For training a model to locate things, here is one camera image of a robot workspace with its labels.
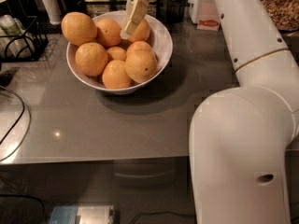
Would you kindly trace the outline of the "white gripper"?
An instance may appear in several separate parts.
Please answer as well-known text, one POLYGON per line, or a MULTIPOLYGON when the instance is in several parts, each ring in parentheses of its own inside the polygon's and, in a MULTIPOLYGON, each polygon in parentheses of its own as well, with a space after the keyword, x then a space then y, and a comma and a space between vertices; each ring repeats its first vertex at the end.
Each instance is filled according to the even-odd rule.
POLYGON ((157 0, 126 0, 125 16, 121 22, 121 31, 132 35, 148 12, 149 2, 157 0))

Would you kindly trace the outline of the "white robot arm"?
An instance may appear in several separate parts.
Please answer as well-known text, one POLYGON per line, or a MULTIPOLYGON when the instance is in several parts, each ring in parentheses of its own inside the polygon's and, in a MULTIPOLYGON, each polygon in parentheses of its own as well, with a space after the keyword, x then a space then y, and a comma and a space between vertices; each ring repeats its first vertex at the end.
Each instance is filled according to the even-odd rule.
POLYGON ((261 0, 213 0, 238 87, 193 114, 197 224, 291 224, 285 149, 299 132, 299 67, 261 0))

